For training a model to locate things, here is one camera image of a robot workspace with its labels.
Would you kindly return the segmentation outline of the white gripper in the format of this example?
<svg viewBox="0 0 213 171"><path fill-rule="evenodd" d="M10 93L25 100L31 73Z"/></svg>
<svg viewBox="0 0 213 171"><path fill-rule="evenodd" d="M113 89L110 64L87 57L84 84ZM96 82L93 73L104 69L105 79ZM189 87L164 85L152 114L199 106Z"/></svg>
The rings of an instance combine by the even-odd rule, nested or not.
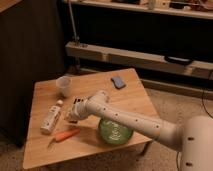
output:
<svg viewBox="0 0 213 171"><path fill-rule="evenodd" d="M87 119L89 113L85 107L86 102L86 99L76 98L65 114L65 120L68 122L78 122L80 120Z"/></svg>

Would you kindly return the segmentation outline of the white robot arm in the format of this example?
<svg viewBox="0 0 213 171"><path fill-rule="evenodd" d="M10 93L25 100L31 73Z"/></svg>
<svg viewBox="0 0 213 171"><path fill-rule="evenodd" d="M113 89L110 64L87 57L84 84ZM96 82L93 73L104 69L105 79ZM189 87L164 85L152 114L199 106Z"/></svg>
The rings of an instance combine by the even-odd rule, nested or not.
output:
<svg viewBox="0 0 213 171"><path fill-rule="evenodd" d="M99 90L87 98L77 98L66 114L67 121L90 115L126 126L158 143L182 153L180 171L213 171L213 119L194 116L183 125L145 114L124 111L108 103L109 95Z"/></svg>

